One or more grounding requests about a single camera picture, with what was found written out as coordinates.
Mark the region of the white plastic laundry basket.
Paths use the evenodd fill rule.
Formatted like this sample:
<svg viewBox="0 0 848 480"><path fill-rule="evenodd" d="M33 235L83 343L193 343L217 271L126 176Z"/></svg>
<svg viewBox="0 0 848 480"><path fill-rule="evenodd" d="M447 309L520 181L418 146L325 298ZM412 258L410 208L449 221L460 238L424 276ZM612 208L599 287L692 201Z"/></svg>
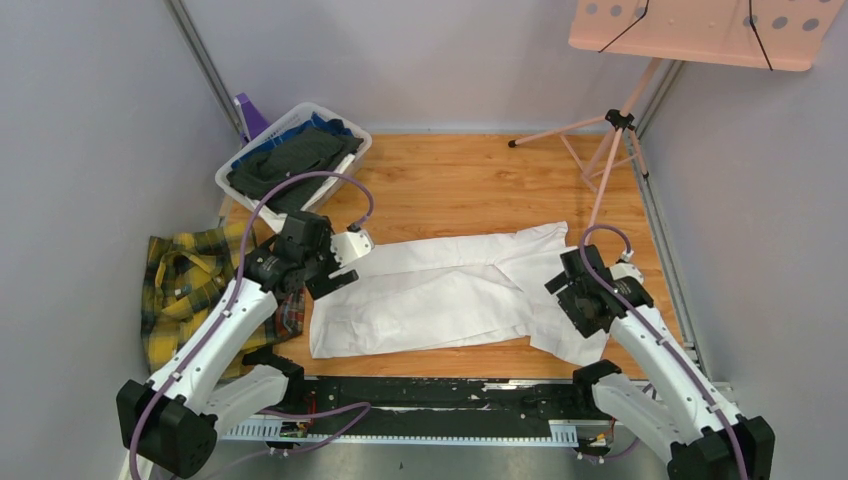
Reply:
<svg viewBox="0 0 848 480"><path fill-rule="evenodd" d="M355 153L347 155L341 161L340 165L335 168L335 171L338 173L353 176L364 164L366 152L370 149L373 143L372 136L359 125L356 125L352 121L345 119L341 115L327 108L312 102L302 102L271 123L264 131L256 134L249 143L230 158L230 160L225 162L224 165L216 172L216 183L227 195L232 197L233 200L250 211L254 210L259 203L259 200L248 198L232 187L229 179L227 179L229 173L239 166L241 161L247 158L249 154L257 153L262 150L269 151L273 147L281 145L284 141L283 137L286 132L292 132L292 135L286 137L287 139L292 137L294 135L294 131L300 126L317 127L319 123L327 123L332 120L339 120L341 122L341 125L339 125L342 127L341 130L349 130L353 137L363 140L363 143L359 146L358 150ZM310 212L317 212L320 207L327 203L327 201L341 187L342 180L340 179L324 179L324 183L317 189L317 192L314 193L308 201L305 201L301 208ZM286 214L276 213L268 206L263 206L259 213L259 217L264 220L272 231L277 233L283 226Z"/></svg>

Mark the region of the white long sleeve shirt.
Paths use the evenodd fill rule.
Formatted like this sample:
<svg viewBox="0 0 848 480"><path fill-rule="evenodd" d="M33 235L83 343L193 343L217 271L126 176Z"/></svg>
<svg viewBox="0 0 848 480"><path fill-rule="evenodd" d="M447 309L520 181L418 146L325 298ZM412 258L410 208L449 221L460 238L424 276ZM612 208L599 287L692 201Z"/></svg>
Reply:
<svg viewBox="0 0 848 480"><path fill-rule="evenodd" d="M578 366L599 360L605 333L584 338L545 284L561 273L568 226L377 246L359 278L315 301L312 357L328 359L492 344L526 337Z"/></svg>

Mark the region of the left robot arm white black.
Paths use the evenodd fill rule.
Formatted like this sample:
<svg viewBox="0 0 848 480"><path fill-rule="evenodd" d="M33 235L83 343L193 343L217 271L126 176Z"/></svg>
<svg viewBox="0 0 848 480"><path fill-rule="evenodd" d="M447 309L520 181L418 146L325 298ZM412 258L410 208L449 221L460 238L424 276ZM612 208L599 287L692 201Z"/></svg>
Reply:
<svg viewBox="0 0 848 480"><path fill-rule="evenodd" d="M144 458L189 478L206 464L219 438L250 416L272 406L298 411L306 400L304 369L272 347L246 355L246 375L225 385L219 381L281 301L302 289L320 299L353 283L358 274L352 263L374 246L358 224L337 233L328 217L301 211L247 252L188 342L145 383L129 380L119 390L118 417L130 463Z"/></svg>

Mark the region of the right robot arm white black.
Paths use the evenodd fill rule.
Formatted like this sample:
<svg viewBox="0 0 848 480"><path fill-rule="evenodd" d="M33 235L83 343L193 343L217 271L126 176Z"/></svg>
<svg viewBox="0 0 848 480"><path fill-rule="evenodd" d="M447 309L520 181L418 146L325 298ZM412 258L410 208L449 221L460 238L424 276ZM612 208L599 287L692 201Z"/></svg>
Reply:
<svg viewBox="0 0 848 480"><path fill-rule="evenodd" d="M695 365L670 334L639 271L604 265L587 245L561 254L562 272L545 287L584 337L606 333L647 375L647 393L615 363L575 371L571 403L584 417L601 412L626 425L665 464L671 479L768 479L775 432L748 417Z"/></svg>

